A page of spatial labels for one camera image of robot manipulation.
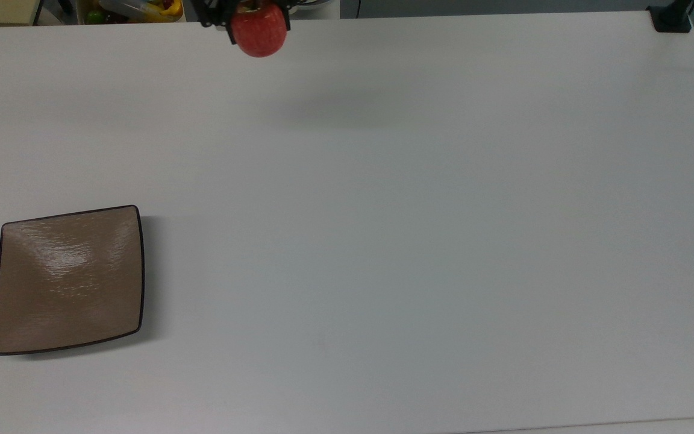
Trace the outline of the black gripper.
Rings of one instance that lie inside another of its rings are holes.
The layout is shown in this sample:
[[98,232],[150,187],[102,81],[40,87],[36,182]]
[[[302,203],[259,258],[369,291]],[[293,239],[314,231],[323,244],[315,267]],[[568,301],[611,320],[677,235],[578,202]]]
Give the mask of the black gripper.
[[[242,3],[243,1],[195,1],[195,12],[198,21],[203,27],[226,28],[231,44],[236,46],[237,38],[234,32],[234,18],[232,16]],[[284,16],[286,31],[289,32],[292,29],[291,11],[293,8],[299,6],[299,1],[250,1],[250,3],[261,3],[262,5],[270,3],[277,5]]]

